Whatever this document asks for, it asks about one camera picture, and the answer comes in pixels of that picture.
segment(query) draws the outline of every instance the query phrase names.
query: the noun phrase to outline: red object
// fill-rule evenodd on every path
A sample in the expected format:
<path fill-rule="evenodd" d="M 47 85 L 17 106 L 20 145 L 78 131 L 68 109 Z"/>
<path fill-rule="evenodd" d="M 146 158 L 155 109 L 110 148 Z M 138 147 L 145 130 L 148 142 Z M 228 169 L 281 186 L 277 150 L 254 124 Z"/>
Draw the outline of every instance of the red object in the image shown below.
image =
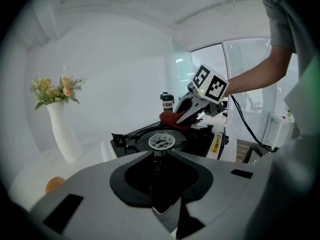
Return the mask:
<path fill-rule="evenodd" d="M 182 117 L 184 113 L 173 113 L 171 111 L 164 111 L 159 115 L 159 118 L 162 122 L 164 122 L 167 126 L 177 128 L 179 130 L 185 131 L 190 128 L 190 126 L 195 123 L 197 120 L 190 122 L 188 124 L 176 124 L 177 120 Z"/>

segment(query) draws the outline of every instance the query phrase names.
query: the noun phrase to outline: flower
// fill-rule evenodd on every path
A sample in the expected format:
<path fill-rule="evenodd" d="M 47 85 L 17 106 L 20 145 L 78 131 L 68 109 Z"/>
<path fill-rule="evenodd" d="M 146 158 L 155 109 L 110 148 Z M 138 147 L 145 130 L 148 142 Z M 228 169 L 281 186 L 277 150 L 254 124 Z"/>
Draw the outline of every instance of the flower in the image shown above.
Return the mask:
<path fill-rule="evenodd" d="M 72 95 L 72 93 L 73 93 L 73 90 L 72 90 L 72 88 L 71 87 L 63 87 L 63 94 L 65 95 L 65 96 L 68 96 L 68 97 L 70 97 L 71 95 Z"/>
<path fill-rule="evenodd" d="M 51 97 L 59 97 L 60 93 L 56 86 L 50 85 L 48 86 L 48 89 L 46 90 L 46 93 Z"/>
<path fill-rule="evenodd" d="M 72 76 L 68 76 L 68 77 L 64 76 L 61 81 L 62 81 L 63 87 L 69 88 L 73 82 L 73 79 L 72 79 Z"/>
<path fill-rule="evenodd" d="M 51 79 L 49 79 L 49 78 L 44 78 L 43 82 L 46 87 L 49 87 L 51 85 Z"/>

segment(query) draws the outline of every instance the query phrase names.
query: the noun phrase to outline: human arm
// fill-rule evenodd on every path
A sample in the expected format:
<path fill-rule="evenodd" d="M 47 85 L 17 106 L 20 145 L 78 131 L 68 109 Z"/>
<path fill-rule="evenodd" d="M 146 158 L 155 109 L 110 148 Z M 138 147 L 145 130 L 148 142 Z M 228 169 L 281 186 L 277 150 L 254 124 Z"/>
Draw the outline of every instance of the human arm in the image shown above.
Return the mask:
<path fill-rule="evenodd" d="M 270 86 L 283 78 L 288 69 L 292 50 L 272 46 L 268 58 L 254 68 L 229 79 L 225 96 Z"/>

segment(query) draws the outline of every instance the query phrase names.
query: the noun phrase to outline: window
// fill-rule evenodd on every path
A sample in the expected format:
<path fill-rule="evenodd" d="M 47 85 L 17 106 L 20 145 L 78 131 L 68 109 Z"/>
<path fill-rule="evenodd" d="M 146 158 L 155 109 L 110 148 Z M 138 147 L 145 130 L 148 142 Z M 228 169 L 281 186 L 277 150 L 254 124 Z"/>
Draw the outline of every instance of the window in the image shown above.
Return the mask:
<path fill-rule="evenodd" d="M 187 85 L 191 82 L 195 74 L 191 52 L 183 45 L 172 39 L 174 51 L 174 71 L 171 72 L 171 78 L 174 79 L 173 95 L 178 104 L 178 100 L 188 92 Z"/>
<path fill-rule="evenodd" d="M 228 79 L 226 58 L 221 43 L 193 51 L 192 60 L 195 68 L 202 63 Z"/>
<path fill-rule="evenodd" d="M 267 42 L 270 45 L 270 38 L 267 38 Z M 279 115 L 286 115 L 288 112 L 288 107 L 284 102 L 285 97 L 293 89 L 293 87 L 299 81 L 299 67 L 298 67 L 298 57 L 295 53 L 292 54 L 288 69 L 286 71 L 285 77 L 278 81 L 276 86 L 275 94 L 275 104 L 273 112 Z"/>
<path fill-rule="evenodd" d="M 269 56 L 270 49 L 265 38 L 242 39 L 224 42 L 230 78 L 234 78 L 258 65 Z M 275 85 L 234 94 L 241 106 L 247 124 L 261 140 L 265 132 L 269 112 L 274 110 Z M 233 101 L 229 101 L 228 122 L 237 129 L 238 139 L 255 142 L 241 120 Z"/>

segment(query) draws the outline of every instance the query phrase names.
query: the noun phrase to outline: green leaves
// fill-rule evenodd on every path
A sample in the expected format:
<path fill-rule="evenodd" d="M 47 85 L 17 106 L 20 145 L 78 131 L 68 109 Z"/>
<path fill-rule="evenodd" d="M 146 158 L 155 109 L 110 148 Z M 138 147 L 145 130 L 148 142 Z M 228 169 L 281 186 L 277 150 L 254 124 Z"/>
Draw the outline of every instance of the green leaves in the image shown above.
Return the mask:
<path fill-rule="evenodd" d="M 69 103 L 69 97 L 68 96 L 64 96 L 62 101 L 68 104 Z"/>
<path fill-rule="evenodd" d="M 72 101 L 77 102 L 78 104 L 80 104 L 79 101 L 76 99 L 76 96 L 75 96 L 74 93 L 70 96 L 70 99 L 71 99 Z"/>
<path fill-rule="evenodd" d="M 74 91 L 81 91 L 82 85 L 86 82 L 86 78 L 74 79 L 71 84 L 71 88 Z"/>
<path fill-rule="evenodd" d="M 35 106 L 35 109 L 34 109 L 34 110 L 40 108 L 42 105 L 44 105 L 44 103 L 43 103 L 43 102 L 39 102 L 39 103 Z"/>

